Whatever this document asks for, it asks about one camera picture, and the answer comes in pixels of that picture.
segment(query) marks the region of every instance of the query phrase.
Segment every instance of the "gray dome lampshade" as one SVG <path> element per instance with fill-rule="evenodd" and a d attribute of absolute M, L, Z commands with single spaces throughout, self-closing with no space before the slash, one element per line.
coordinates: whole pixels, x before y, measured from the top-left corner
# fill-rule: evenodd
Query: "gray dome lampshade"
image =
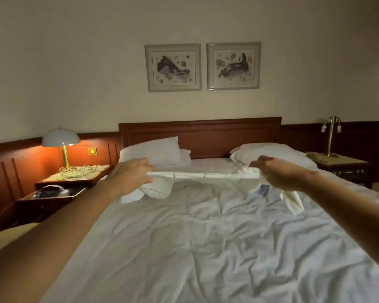
<path fill-rule="evenodd" d="M 61 147 L 63 145 L 75 145 L 80 142 L 79 136 L 65 128 L 57 128 L 42 137 L 43 147 Z"/>

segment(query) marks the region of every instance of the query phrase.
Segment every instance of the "picture frame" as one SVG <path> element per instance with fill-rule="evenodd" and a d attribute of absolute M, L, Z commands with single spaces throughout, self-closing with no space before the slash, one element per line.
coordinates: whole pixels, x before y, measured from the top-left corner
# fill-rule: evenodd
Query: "picture frame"
<path fill-rule="evenodd" d="M 201 90 L 201 45 L 145 45 L 149 92 Z"/>
<path fill-rule="evenodd" d="M 261 42 L 207 44 L 208 90 L 260 87 Z"/>

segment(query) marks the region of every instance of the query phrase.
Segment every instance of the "dark line on fabric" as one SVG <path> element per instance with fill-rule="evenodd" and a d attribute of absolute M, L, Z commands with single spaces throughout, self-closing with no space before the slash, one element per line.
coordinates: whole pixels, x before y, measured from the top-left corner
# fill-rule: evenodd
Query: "dark line on fabric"
<path fill-rule="evenodd" d="M 164 194 L 164 195 L 167 195 L 167 196 L 168 196 L 168 194 L 166 194 L 166 193 L 164 193 L 164 192 L 160 192 L 160 191 L 154 190 L 154 189 L 150 189 L 150 188 L 144 188 L 144 187 L 141 187 L 141 188 L 143 188 L 143 189 L 147 189 L 147 190 L 153 190 L 153 191 L 155 191 L 155 192 L 158 192 L 158 193 L 162 193 L 162 194 Z"/>

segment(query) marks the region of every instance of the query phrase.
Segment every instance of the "hand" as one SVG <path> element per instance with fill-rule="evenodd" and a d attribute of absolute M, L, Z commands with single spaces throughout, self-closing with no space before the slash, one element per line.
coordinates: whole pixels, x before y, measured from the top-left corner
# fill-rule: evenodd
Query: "hand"
<path fill-rule="evenodd" d="M 250 163 L 259 168 L 272 186 L 286 191 L 303 191 L 305 180 L 315 171 L 299 167 L 286 160 L 261 155 Z"/>
<path fill-rule="evenodd" d="M 113 199 L 122 195 L 128 195 L 138 189 L 143 184 L 152 183 L 153 179 L 146 173 L 154 171 L 154 167 L 149 165 L 148 158 L 131 159 L 118 163 L 107 178 L 100 182 L 107 194 Z"/>

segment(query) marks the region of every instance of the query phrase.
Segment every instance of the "person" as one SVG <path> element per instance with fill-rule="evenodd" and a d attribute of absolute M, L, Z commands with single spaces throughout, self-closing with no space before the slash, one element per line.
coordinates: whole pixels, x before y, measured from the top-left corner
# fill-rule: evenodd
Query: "person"
<path fill-rule="evenodd" d="M 379 204 L 317 171 L 260 156 L 250 164 L 280 189 L 316 201 L 379 264 Z M 38 302 L 101 213 L 152 179 L 146 158 L 119 163 L 108 178 L 0 250 L 0 302 Z"/>

